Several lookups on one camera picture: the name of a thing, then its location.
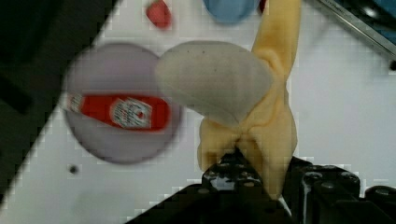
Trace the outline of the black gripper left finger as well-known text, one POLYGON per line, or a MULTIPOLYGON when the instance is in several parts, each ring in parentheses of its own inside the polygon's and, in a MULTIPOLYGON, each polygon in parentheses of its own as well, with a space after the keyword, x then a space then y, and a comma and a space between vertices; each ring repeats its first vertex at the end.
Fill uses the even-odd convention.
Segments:
POLYGON ((239 149, 225 154, 189 185, 125 224, 293 224, 281 202, 239 149))

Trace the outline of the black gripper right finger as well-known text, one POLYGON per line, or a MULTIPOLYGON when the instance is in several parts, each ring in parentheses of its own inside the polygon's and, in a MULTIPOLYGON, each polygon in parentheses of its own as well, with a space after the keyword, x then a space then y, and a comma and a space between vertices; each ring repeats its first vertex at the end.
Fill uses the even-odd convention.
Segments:
POLYGON ((294 224, 396 224, 395 188, 373 186, 335 165, 292 158, 284 200, 294 224))

